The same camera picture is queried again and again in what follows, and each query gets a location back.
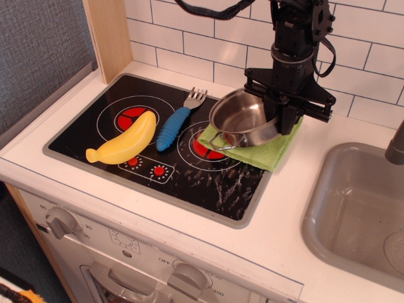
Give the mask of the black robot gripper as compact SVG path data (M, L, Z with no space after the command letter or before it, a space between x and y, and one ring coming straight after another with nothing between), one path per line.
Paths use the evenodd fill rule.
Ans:
M329 121L335 97L314 80L317 51L292 57L272 50L273 67L247 68L245 91L261 97L266 121L279 118L278 130L289 135L303 115Z

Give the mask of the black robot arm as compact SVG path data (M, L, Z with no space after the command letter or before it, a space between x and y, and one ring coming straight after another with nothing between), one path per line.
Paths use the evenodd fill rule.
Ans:
M327 1L272 1L271 18L275 40L271 46L270 69L247 68L245 91L262 98L268 120L277 120L281 135L290 134L304 116L328 122L336 98L321 87L316 77L328 76L335 64L319 72L321 45L334 54L326 38L335 17Z

